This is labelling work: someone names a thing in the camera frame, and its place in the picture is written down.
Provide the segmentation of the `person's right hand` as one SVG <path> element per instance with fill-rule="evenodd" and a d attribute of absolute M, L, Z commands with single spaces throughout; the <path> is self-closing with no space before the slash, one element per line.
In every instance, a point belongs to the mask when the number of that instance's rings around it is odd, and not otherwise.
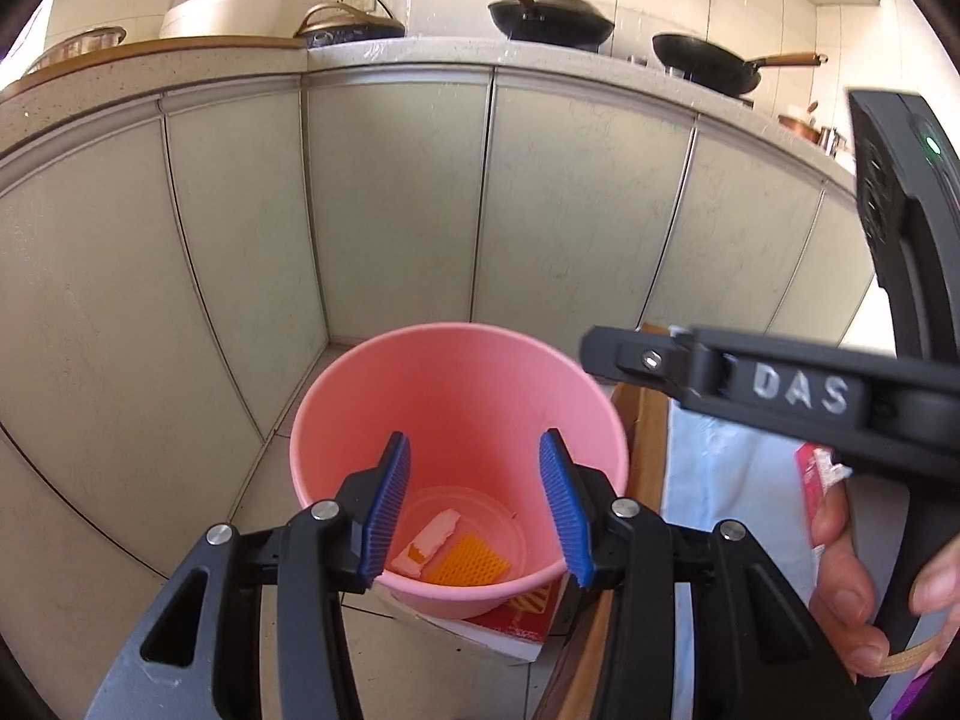
<path fill-rule="evenodd" d="M 836 483 L 823 496 L 812 523 L 815 546 L 822 546 L 811 613 L 838 653 L 851 678 L 875 678 L 889 658 L 890 644 L 869 624 L 875 589 L 859 561 L 848 528 L 848 496 Z M 958 631 L 958 538 L 944 546 L 919 573 L 910 595 L 910 610 L 918 616 L 946 611 L 946 624 L 935 638 L 921 671 L 928 671 L 946 655 Z"/>

